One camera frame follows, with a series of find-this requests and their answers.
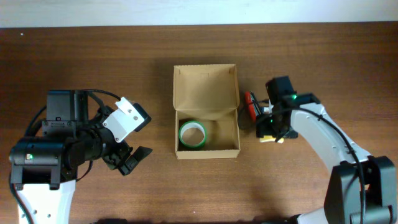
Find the yellow spiral notepad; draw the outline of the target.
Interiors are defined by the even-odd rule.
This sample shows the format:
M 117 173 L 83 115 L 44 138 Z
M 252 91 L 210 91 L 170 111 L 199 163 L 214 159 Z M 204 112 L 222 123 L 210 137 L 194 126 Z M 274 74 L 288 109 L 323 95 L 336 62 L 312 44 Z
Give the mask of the yellow spiral notepad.
M 273 137 L 273 136 L 264 136 L 264 137 L 260 138 L 259 141 L 260 141 L 261 143 L 265 143 L 265 142 L 277 142 L 277 143 L 282 144 L 282 143 L 284 142 L 284 138 L 276 139 L 276 138 Z

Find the green tape roll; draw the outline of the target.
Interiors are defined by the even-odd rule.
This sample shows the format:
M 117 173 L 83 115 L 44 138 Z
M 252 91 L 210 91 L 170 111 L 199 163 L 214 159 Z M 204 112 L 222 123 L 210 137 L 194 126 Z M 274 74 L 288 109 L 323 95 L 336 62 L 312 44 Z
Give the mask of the green tape roll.
M 203 147 L 207 139 L 207 131 L 199 121 L 187 121 L 178 131 L 180 142 L 190 149 Z

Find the brown cardboard box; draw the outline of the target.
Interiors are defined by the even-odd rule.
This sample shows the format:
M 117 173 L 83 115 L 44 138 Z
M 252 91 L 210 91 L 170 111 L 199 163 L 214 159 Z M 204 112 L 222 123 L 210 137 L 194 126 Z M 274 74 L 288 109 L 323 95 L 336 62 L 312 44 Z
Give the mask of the brown cardboard box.
M 240 104 L 235 64 L 174 66 L 175 154 L 177 159 L 235 158 L 240 153 L 237 122 Z M 190 149 L 178 138 L 187 121 L 201 122 L 207 131 L 203 147 Z

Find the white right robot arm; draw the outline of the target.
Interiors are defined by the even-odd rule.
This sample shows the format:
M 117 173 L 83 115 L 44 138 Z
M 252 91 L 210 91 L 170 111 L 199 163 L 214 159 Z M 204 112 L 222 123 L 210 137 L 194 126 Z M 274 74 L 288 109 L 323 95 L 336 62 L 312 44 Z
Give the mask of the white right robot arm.
M 397 223 L 396 167 L 374 157 L 330 118 L 312 93 L 298 94 L 289 77 L 266 83 L 268 107 L 256 118 L 261 141 L 302 136 L 329 171 L 323 206 L 284 223 Z

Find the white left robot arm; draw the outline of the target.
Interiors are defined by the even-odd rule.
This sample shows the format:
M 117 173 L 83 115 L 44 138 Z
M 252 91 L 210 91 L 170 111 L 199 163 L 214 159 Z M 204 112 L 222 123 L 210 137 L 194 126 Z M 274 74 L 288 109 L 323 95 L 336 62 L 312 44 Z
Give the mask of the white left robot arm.
M 96 89 L 50 90 L 47 104 L 11 149 L 9 188 L 19 223 L 68 223 L 80 165 L 102 159 L 129 175 L 152 149 L 133 149 L 125 140 L 150 123 L 139 103 L 116 96 L 116 109 Z

